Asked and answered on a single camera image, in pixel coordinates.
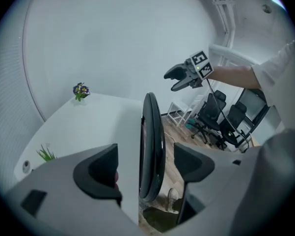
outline white sleeve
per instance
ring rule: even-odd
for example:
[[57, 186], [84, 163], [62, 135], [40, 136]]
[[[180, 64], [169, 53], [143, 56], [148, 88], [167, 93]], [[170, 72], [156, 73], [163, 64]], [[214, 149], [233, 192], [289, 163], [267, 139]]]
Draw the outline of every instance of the white sleeve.
[[262, 64], [252, 66], [253, 72], [265, 95], [268, 106], [272, 106], [271, 89], [284, 73], [290, 59], [295, 53], [295, 40], [284, 46], [277, 56]]

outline office chair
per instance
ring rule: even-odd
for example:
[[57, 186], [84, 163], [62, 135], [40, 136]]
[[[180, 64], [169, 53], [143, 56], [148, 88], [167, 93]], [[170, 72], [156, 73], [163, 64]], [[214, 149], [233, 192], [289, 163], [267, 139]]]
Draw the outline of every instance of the office chair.
[[[237, 128], [240, 125], [240, 123], [244, 120], [245, 113], [246, 113], [246, 106], [243, 105], [241, 102], [237, 102], [235, 105], [231, 106], [227, 118], [229, 119], [231, 124], [235, 128]], [[220, 132], [221, 132], [222, 138], [220, 136], [216, 137], [217, 138], [216, 145], [219, 148], [221, 147], [222, 150], [224, 150], [224, 147], [227, 147], [225, 142], [228, 142], [237, 148], [237, 146], [238, 146], [237, 138], [240, 135], [235, 136], [235, 134], [233, 133], [233, 132], [235, 132], [235, 130], [229, 124], [229, 122], [226, 119], [224, 119], [219, 124], [219, 127], [220, 127]], [[241, 130], [241, 134], [244, 137], [246, 137], [245, 133], [242, 130]]]
[[[214, 92], [214, 95], [216, 97], [216, 100], [219, 102], [220, 109], [223, 110], [226, 106], [226, 95], [218, 90]], [[220, 109], [218, 108], [212, 93], [210, 93], [208, 95], [207, 102], [204, 102], [204, 105], [202, 106], [200, 112], [197, 114], [198, 117], [195, 123], [188, 122], [188, 124], [198, 130], [196, 133], [191, 135], [192, 139], [194, 139], [194, 136], [196, 134], [201, 132], [204, 137], [204, 143], [207, 144], [208, 141], [205, 133], [210, 134], [210, 132], [206, 131], [205, 128], [207, 127], [208, 129], [213, 129], [216, 131], [220, 130], [220, 127], [217, 123], [218, 117], [221, 113]]]

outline ceiling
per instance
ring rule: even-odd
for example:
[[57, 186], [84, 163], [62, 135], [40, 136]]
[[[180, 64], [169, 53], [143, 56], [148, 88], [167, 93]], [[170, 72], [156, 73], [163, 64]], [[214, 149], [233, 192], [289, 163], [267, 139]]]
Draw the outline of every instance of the ceiling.
[[[288, 13], [271, 0], [234, 0], [237, 27], [256, 31], [267, 37], [280, 38], [289, 42], [295, 38], [295, 28]], [[268, 5], [272, 12], [265, 13], [262, 5]]]

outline wooden floor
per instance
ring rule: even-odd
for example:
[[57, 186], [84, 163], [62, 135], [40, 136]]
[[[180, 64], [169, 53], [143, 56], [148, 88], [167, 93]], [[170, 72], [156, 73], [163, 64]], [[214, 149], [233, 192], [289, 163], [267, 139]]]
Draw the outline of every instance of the wooden floor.
[[180, 197], [183, 196], [183, 180], [178, 172], [175, 164], [174, 164], [174, 156], [173, 156], [173, 145], [174, 142], [180, 142], [180, 143], [189, 143], [194, 144], [206, 148], [214, 148], [218, 149], [215, 145], [209, 146], [208, 144], [204, 144], [201, 136], [196, 135], [194, 139], [192, 139], [190, 136], [194, 132], [187, 129], [184, 125], [181, 125], [180, 127], [176, 127], [176, 125], [169, 119], [167, 116], [162, 117], [162, 124], [165, 133], [165, 142], [166, 142], [166, 167], [165, 167], [165, 174], [161, 186], [160, 193], [158, 197], [152, 202], [152, 203], [145, 203], [143, 201], [140, 201], [139, 204], [139, 226], [141, 229], [147, 234], [147, 235], [160, 235], [158, 231], [156, 231], [154, 228], [149, 226], [149, 224], [146, 222], [144, 217], [142, 216], [142, 211], [146, 209], [147, 207], [156, 207], [161, 210], [166, 211], [167, 206], [167, 195], [170, 188], [176, 188], [176, 190], [179, 192]]

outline black mesh chair back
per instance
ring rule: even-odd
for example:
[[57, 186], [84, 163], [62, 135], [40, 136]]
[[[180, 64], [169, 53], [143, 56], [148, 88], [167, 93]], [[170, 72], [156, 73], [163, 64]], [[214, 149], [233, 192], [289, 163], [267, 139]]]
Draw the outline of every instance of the black mesh chair back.
[[[246, 106], [241, 102], [237, 102], [236, 105], [232, 105], [229, 111], [227, 118], [231, 122], [231, 124], [237, 128], [239, 124], [244, 120], [246, 113]], [[229, 130], [231, 132], [235, 132], [232, 126], [227, 122], [227, 120], [223, 120], [220, 126], [223, 126], [223, 129]]]
[[[215, 91], [214, 95], [219, 103], [220, 109], [223, 110], [226, 106], [226, 95], [218, 90]], [[221, 113], [220, 109], [218, 108], [218, 105], [216, 104], [213, 95], [210, 93], [207, 98], [207, 103], [201, 109], [199, 115], [206, 116], [210, 120], [217, 121]]]

